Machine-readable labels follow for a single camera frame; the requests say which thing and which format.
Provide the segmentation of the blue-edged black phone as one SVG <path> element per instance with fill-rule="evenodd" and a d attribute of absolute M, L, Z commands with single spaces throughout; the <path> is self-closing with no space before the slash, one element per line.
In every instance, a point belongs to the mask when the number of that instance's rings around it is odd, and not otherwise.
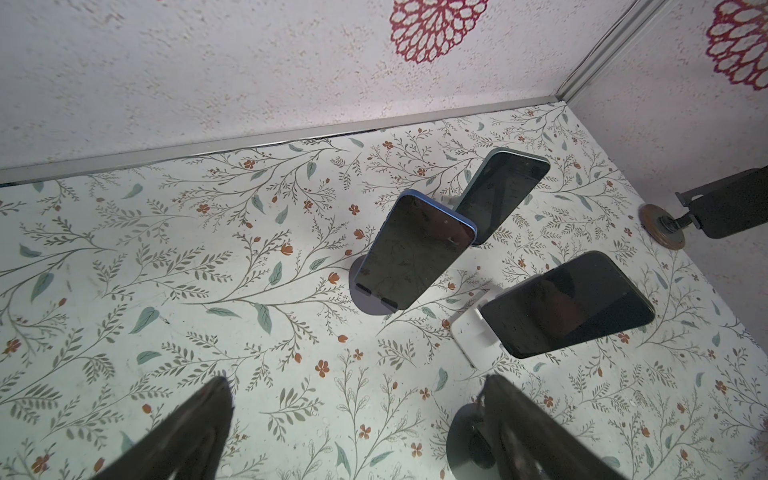
<path fill-rule="evenodd" d="M 476 235 L 471 220 L 417 190 L 405 190 L 365 255 L 356 283 L 395 311 L 406 310 Z"/>

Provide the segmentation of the teal-edged black phone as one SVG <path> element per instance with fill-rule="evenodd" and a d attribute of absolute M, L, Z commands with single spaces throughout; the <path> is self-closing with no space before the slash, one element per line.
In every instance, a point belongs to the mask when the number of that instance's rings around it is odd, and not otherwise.
<path fill-rule="evenodd" d="M 490 239 L 550 167 L 544 157 L 509 148 L 495 148 L 488 153 L 453 207 L 477 227 L 474 246 Z"/>

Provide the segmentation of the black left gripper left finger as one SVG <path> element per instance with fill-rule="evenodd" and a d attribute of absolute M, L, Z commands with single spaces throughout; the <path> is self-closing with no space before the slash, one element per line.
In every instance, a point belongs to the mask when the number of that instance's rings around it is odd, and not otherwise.
<path fill-rule="evenodd" d="M 233 418 L 222 376 L 208 381 L 97 479 L 214 479 Z"/>

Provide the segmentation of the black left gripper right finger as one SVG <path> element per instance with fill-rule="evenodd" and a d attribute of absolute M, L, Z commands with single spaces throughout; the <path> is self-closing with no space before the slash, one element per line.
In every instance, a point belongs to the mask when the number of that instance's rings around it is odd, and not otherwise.
<path fill-rule="evenodd" d="M 480 393 L 488 443 L 502 479 L 621 479 L 506 377 Z"/>

